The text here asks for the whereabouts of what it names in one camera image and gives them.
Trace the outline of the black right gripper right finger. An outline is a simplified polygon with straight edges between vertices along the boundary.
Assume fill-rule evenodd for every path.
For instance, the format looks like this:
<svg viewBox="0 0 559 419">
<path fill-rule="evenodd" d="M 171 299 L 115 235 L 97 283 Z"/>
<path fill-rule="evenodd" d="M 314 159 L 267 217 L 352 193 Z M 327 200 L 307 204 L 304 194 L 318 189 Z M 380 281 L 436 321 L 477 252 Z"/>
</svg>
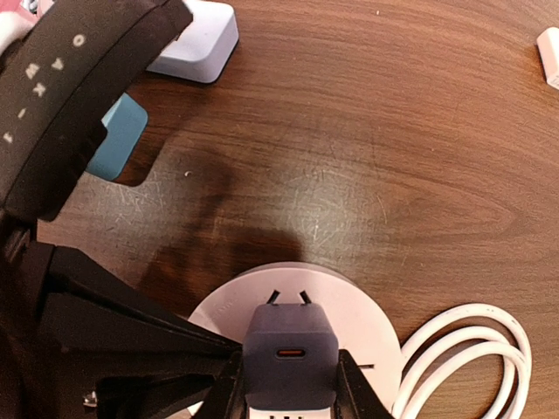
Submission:
<svg viewBox="0 0 559 419">
<path fill-rule="evenodd" d="M 348 350 L 339 351 L 335 419 L 392 419 Z"/>
</svg>

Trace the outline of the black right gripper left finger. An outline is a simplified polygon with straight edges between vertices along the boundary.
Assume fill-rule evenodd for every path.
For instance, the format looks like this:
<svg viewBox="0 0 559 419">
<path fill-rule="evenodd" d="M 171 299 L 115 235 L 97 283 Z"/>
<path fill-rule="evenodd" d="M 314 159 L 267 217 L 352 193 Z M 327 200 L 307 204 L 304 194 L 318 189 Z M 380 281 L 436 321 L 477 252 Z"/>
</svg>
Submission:
<svg viewBox="0 0 559 419">
<path fill-rule="evenodd" d="M 241 346 L 166 311 L 82 251 L 30 244 L 25 300 L 44 345 L 49 415 L 164 418 L 204 400 L 204 418 L 243 414 Z"/>
</svg>

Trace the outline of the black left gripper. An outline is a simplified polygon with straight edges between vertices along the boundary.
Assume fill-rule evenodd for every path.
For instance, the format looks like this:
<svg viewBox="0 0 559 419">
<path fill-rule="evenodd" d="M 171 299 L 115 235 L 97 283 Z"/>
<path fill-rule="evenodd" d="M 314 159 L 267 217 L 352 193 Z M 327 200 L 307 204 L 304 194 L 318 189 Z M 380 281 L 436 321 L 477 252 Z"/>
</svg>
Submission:
<svg viewBox="0 0 559 419">
<path fill-rule="evenodd" d="M 1 74 L 1 207 L 51 221 L 107 131 L 102 118 L 192 22 L 181 1 L 57 1 Z"/>
</svg>

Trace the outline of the dark grey charger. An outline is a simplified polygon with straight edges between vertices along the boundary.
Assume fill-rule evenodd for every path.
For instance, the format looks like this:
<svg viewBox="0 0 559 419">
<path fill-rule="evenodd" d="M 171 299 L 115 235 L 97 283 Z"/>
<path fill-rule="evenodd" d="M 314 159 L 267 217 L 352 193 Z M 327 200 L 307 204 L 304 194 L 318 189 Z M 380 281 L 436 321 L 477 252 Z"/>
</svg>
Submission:
<svg viewBox="0 0 559 419">
<path fill-rule="evenodd" d="M 323 308 L 300 292 L 258 306 L 243 341 L 245 400 L 250 409 L 296 412 L 330 409 L 335 402 L 339 343 Z"/>
</svg>

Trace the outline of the small pink charger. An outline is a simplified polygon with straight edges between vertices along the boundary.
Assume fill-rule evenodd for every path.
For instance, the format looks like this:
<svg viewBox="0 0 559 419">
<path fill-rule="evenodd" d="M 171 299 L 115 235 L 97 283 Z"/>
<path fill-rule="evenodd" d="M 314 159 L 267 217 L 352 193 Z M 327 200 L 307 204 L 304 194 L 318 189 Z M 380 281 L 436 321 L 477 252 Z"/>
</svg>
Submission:
<svg viewBox="0 0 559 419">
<path fill-rule="evenodd" d="M 559 29 L 549 27 L 536 39 L 542 68 L 548 85 L 559 89 Z"/>
</svg>

